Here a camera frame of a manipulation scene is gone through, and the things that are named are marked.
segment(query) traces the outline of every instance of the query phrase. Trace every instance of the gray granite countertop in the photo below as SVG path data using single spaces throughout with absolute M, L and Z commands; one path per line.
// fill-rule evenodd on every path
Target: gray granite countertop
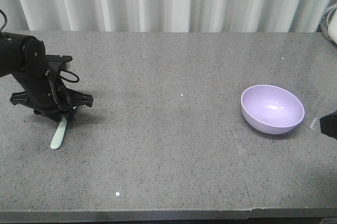
M 337 50 L 321 34 L 21 32 L 71 55 L 94 96 L 51 150 L 57 123 L 9 102 L 0 79 L 0 222 L 337 216 Z M 302 100 L 295 130 L 251 128 L 255 84 Z

